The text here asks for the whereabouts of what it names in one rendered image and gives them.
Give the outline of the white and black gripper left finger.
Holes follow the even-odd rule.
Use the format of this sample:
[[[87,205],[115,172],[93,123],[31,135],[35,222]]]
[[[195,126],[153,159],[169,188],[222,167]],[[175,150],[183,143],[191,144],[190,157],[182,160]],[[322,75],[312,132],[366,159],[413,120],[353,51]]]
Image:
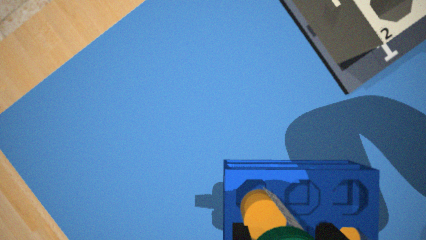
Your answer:
[[[244,223],[233,223],[232,240],[252,240],[248,225],[244,225]]]

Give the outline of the blue table mat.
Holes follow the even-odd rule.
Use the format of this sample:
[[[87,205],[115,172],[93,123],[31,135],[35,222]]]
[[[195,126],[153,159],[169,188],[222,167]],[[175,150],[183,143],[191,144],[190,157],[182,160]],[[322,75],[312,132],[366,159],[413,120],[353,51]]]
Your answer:
[[[375,168],[378,240],[426,240],[426,40],[344,94],[279,0],[145,0],[0,150],[69,240],[223,240],[223,160]]]

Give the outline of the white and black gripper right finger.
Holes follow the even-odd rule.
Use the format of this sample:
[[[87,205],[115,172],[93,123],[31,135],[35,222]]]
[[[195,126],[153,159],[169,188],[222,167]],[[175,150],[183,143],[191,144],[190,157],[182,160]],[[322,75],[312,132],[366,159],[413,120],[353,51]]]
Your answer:
[[[315,228],[315,240],[350,240],[332,223],[320,223]]]

